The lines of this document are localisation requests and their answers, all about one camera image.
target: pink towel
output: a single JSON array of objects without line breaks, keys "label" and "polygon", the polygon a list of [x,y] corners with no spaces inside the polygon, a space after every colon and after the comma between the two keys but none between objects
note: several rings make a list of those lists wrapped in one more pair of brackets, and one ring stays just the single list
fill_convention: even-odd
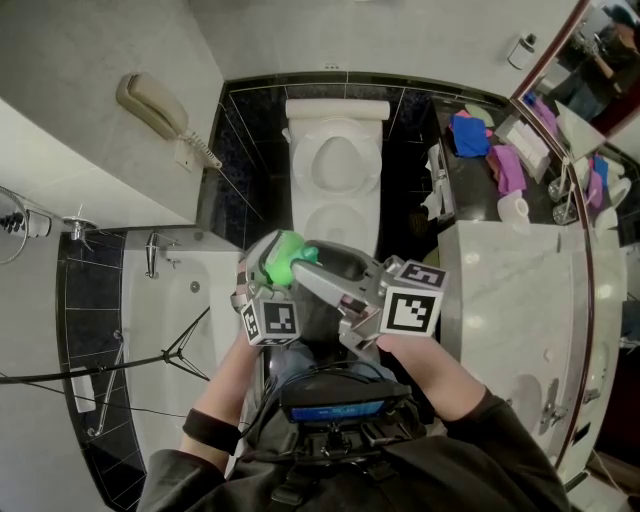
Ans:
[{"label": "pink towel", "polygon": [[558,135],[558,122],[556,120],[556,116],[540,98],[536,98],[536,102],[533,104],[533,111],[538,114],[542,123],[549,128],[549,131],[553,135]]},{"label": "pink towel", "polygon": [[589,204],[598,209],[602,206],[602,176],[597,172],[591,171],[591,177],[589,178],[589,188],[587,190],[587,197],[591,198]]},{"label": "pink towel", "polygon": [[[469,112],[467,112],[466,110],[461,110],[460,112],[454,115],[460,116],[460,117],[471,117],[471,114],[469,114]],[[449,130],[453,130],[453,128],[451,127],[451,124],[449,124]],[[492,135],[493,135],[493,132],[489,130],[489,128],[487,128],[487,137],[491,137]]]},{"label": "pink towel", "polygon": [[520,159],[513,146],[493,146],[489,151],[489,157],[499,162],[498,191],[501,195],[506,196],[515,190],[527,189]]}]

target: wall-mounted telephone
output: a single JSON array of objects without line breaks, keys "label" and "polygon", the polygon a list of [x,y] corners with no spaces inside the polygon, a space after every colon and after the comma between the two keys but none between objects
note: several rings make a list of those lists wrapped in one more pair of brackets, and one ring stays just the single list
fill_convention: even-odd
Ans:
[{"label": "wall-mounted telephone", "polygon": [[118,85],[116,100],[165,139],[189,143],[205,157],[206,166],[222,167],[202,139],[189,130],[189,116],[184,107],[149,73],[125,75]]}]

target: bathtub faucet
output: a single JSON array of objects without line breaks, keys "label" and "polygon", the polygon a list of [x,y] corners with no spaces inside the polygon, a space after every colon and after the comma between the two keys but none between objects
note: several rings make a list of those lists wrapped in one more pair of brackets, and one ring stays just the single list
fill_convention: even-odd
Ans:
[{"label": "bathtub faucet", "polygon": [[[169,240],[171,243],[161,247],[160,245],[158,245],[158,238],[164,238],[165,240]],[[174,247],[176,245],[180,245],[177,240],[161,235],[156,231],[152,231],[149,235],[149,239],[147,240],[147,245],[145,246],[145,250],[147,252],[147,273],[145,274],[145,276],[151,279],[155,277],[158,250],[166,247]]]}]

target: black tile wall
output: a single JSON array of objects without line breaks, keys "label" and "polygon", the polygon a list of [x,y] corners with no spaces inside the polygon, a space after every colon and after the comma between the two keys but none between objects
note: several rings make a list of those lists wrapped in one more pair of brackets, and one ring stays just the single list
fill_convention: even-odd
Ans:
[{"label": "black tile wall", "polygon": [[632,179],[631,190],[618,207],[618,235],[620,245],[640,242],[640,177],[638,166],[625,162],[625,175]]},{"label": "black tile wall", "polygon": [[402,98],[402,91],[403,89],[399,87],[347,84],[345,97],[356,100],[377,100],[389,102],[391,107],[389,119],[382,123],[382,138],[386,140],[389,138],[393,121],[396,118],[398,105],[400,105],[400,98]]},{"label": "black tile wall", "polygon": [[[90,233],[89,250],[62,235],[58,254],[58,352],[63,371],[113,365],[120,348],[120,303],[124,233]],[[109,372],[92,375],[97,402],[107,400]],[[135,510],[146,471],[131,412],[124,370],[115,379],[103,431],[97,429],[103,405],[78,413],[73,388],[64,383],[78,442],[94,482],[113,510]]]},{"label": "black tile wall", "polygon": [[249,205],[224,176],[217,181],[211,231],[242,249]]},{"label": "black tile wall", "polygon": [[281,141],[287,126],[284,87],[267,87],[232,92],[231,99],[255,142]]},{"label": "black tile wall", "polygon": [[288,99],[344,98],[346,84],[309,84],[287,86]]},{"label": "black tile wall", "polygon": [[223,167],[221,173],[207,178],[207,188],[215,190],[215,198],[209,198],[213,204],[208,209],[201,208],[207,214],[204,225],[240,248],[249,247],[272,229],[292,227],[289,146],[282,135],[289,98],[388,101],[390,116],[383,123],[383,139],[386,154],[394,156],[385,157],[385,169],[412,170],[395,184],[385,178],[391,171],[383,171],[387,196],[406,185],[417,201],[430,186],[423,183],[429,181],[423,160],[424,143],[433,144],[425,134],[437,132],[431,98],[473,97],[494,106],[506,102],[478,94],[448,84],[367,73],[297,73],[227,82],[212,138],[213,152]]}]

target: faucet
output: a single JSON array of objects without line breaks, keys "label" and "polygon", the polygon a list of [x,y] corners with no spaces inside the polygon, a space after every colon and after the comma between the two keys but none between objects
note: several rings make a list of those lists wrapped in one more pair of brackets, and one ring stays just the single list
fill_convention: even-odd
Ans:
[{"label": "faucet", "polygon": [[98,225],[80,216],[82,214],[82,206],[80,205],[77,215],[63,217],[62,222],[71,229],[69,237],[72,241],[81,242],[89,251],[93,252],[93,249],[87,243],[87,231],[98,229]]},{"label": "faucet", "polygon": [[[169,240],[171,243],[167,244],[166,246],[160,247],[158,245],[158,238],[164,238],[166,240]],[[152,231],[151,234],[149,235],[149,239],[147,240],[147,245],[145,246],[145,251],[147,253],[147,273],[145,274],[145,276],[151,279],[155,277],[156,261],[158,259],[158,250],[166,247],[173,247],[176,245],[180,245],[177,240],[161,235],[156,231]]]},{"label": "faucet", "polygon": [[542,415],[540,416],[540,435],[545,434],[550,427],[555,426],[558,421],[564,419],[569,412],[566,407],[556,404],[559,385],[560,380],[557,378],[553,379],[549,385],[547,402],[545,403]]}]

